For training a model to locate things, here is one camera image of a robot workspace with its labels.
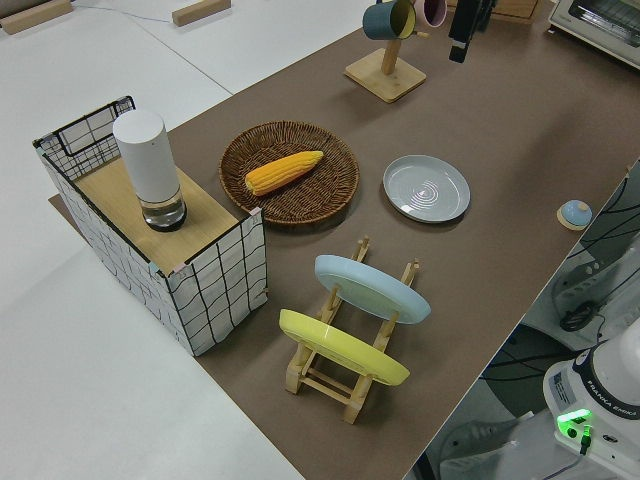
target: ceramic plate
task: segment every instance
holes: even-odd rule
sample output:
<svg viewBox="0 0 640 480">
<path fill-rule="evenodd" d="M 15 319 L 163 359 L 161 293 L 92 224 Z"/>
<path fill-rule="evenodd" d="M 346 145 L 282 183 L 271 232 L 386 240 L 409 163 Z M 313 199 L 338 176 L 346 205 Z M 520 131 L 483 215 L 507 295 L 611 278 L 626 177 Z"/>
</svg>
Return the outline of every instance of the ceramic plate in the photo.
<svg viewBox="0 0 640 480">
<path fill-rule="evenodd" d="M 420 323 L 431 313 L 431 306 L 418 292 L 364 263 L 319 255 L 315 274 L 327 290 L 337 286 L 340 298 L 376 317 L 389 320 L 397 312 L 398 323 Z"/>
<path fill-rule="evenodd" d="M 292 310 L 280 310 L 280 328 L 323 357 L 386 385 L 400 385 L 409 370 L 390 356 L 342 330 Z"/>
<path fill-rule="evenodd" d="M 469 185 L 455 167 L 427 155 L 407 155 L 384 172 L 384 190 L 401 213 L 419 222 L 446 222 L 469 206 Z"/>
</svg>

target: green light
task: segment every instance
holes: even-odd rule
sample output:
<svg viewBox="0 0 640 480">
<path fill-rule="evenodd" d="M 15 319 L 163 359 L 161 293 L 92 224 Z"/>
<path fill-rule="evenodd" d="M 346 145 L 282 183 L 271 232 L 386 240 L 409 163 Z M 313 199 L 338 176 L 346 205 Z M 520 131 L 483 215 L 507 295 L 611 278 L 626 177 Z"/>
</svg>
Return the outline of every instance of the green light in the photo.
<svg viewBox="0 0 640 480">
<path fill-rule="evenodd" d="M 569 428 L 573 427 L 574 424 L 580 424 L 584 422 L 588 417 L 591 416 L 591 410 L 587 410 L 586 408 L 581 408 L 580 410 L 575 410 L 573 412 L 564 413 L 562 415 L 558 415 L 558 429 L 562 432 L 563 435 L 569 436 L 567 431 Z M 584 434 L 590 434 L 591 427 L 585 425 Z"/>
</svg>

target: mug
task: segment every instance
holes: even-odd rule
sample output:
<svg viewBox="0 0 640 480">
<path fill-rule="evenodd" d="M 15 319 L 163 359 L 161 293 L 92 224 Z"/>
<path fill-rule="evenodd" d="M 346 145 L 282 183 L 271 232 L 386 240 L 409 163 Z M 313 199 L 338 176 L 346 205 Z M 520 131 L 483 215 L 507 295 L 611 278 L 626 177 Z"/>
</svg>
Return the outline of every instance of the mug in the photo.
<svg viewBox="0 0 640 480">
<path fill-rule="evenodd" d="M 377 0 L 362 17 L 364 34 L 372 40 L 408 38 L 416 26 L 416 11 L 411 0 Z"/>
<path fill-rule="evenodd" d="M 413 6 L 423 27 L 439 27 L 447 16 L 447 0 L 414 0 Z"/>
</svg>

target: gray plate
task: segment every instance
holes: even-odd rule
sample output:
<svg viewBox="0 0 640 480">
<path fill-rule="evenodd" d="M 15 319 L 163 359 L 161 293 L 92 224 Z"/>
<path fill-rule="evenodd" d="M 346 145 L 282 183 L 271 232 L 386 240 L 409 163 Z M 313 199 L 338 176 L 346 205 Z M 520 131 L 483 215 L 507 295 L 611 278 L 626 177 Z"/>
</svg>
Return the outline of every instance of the gray plate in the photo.
<svg viewBox="0 0 640 480">
<path fill-rule="evenodd" d="M 394 207 L 419 222 L 446 222 L 469 206 L 467 181 L 452 165 L 427 155 L 407 155 L 384 172 L 384 190 Z"/>
</svg>

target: mug holder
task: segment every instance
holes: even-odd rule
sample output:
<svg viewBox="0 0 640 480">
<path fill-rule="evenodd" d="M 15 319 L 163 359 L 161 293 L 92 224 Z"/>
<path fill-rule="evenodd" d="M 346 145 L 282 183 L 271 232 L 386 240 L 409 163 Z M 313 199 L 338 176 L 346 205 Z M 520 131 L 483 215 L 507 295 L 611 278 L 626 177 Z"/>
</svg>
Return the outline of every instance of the mug holder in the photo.
<svg viewBox="0 0 640 480">
<path fill-rule="evenodd" d="M 352 63 L 344 74 L 385 102 L 395 102 L 427 78 L 425 73 L 398 58 L 401 45 L 402 40 L 388 40 L 387 48 Z"/>
</svg>

